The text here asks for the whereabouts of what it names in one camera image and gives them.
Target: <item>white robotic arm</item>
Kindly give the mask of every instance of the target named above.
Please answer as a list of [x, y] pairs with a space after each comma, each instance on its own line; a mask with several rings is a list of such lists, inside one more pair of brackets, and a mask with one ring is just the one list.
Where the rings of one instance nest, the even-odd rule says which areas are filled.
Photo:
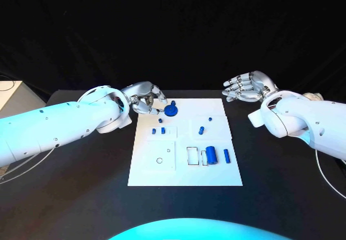
[[86, 137], [96, 129], [108, 133], [131, 123], [129, 105], [141, 114], [158, 114], [154, 94], [164, 94], [148, 81], [121, 91], [109, 86], [90, 89], [75, 102], [43, 107], [0, 119], [0, 166]]
[[259, 71], [243, 75], [249, 76], [248, 88], [226, 88], [222, 94], [230, 101], [262, 102], [259, 110], [248, 115], [253, 127], [265, 125], [275, 137], [299, 138], [312, 149], [346, 160], [346, 104], [314, 101], [295, 92], [279, 91]]

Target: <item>small blue piece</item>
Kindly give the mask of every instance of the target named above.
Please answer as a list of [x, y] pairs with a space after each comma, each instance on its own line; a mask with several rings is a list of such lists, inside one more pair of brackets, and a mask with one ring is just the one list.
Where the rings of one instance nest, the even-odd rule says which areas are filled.
[[204, 149], [204, 152], [206, 152], [207, 164], [209, 164], [209, 165], [216, 164], [216, 163], [217, 163], [217, 158], [216, 158], [214, 147], [213, 147], [213, 146], [209, 146], [209, 147]]
[[171, 101], [171, 102], [170, 102], [170, 105], [167, 105], [167, 106], [164, 107], [164, 114], [165, 114], [165, 116], [173, 117], [173, 116], [177, 115], [177, 113], [178, 113], [178, 109], [177, 109], [177, 107], [175, 107], [175, 102]]
[[199, 132], [197, 132], [197, 133], [199, 133], [199, 135], [201, 135], [201, 134], [203, 134], [203, 131], [204, 131], [204, 127], [201, 126], [201, 127], [200, 127], [200, 129], [199, 129]]
[[226, 149], [223, 149], [223, 153], [225, 153], [225, 163], [229, 164], [230, 163], [229, 151]]

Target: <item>black tabletop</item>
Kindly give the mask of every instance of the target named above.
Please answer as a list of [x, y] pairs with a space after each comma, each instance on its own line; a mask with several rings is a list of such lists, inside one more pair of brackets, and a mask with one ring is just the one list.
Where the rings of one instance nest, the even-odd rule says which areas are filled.
[[[59, 90], [47, 105], [85, 91]], [[223, 98], [219, 90], [164, 91], [167, 98]], [[259, 103], [225, 99], [243, 186], [128, 187], [137, 114], [122, 129], [59, 147], [37, 167], [0, 185], [0, 239], [103, 240], [171, 218], [239, 223], [292, 239], [344, 239], [346, 200], [325, 184], [314, 150], [253, 128]], [[336, 160], [320, 154], [330, 182], [346, 193]]]

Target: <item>silver robotic hand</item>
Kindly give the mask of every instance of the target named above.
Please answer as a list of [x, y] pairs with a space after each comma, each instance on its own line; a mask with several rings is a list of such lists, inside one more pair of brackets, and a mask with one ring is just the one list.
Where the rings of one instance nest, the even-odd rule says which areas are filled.
[[227, 87], [222, 91], [227, 102], [232, 102], [235, 99], [245, 102], [262, 102], [278, 91], [271, 78], [261, 71], [237, 75], [223, 82], [223, 86]]
[[154, 95], [158, 101], [167, 104], [165, 96], [150, 81], [141, 81], [121, 89], [128, 104], [138, 114], [158, 114], [163, 109], [152, 108]]

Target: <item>blue object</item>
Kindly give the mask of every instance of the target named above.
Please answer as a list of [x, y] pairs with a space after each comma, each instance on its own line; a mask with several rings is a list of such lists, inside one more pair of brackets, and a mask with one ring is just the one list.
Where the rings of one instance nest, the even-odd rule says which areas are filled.
[[173, 116], [177, 115], [177, 113], [178, 113], [178, 109], [177, 109], [177, 107], [175, 107], [175, 102], [171, 101], [171, 102], [170, 102], [170, 105], [167, 105], [167, 106], [164, 107], [164, 114], [165, 114], [165, 116], [173, 117]]
[[174, 218], [142, 224], [119, 233], [109, 240], [289, 240], [259, 228], [212, 219]]
[[216, 152], [214, 152], [214, 147], [209, 146], [206, 149], [206, 159], [207, 159], [207, 164], [213, 165], [217, 163], [217, 158], [216, 158]]
[[204, 127], [201, 126], [201, 127], [200, 127], [200, 129], [199, 129], [199, 132], [197, 132], [197, 133], [199, 133], [199, 135], [201, 135], [201, 134], [203, 134], [203, 131], [204, 131]]
[[229, 151], [226, 149], [223, 149], [223, 153], [225, 153], [225, 163], [229, 164], [230, 163]]

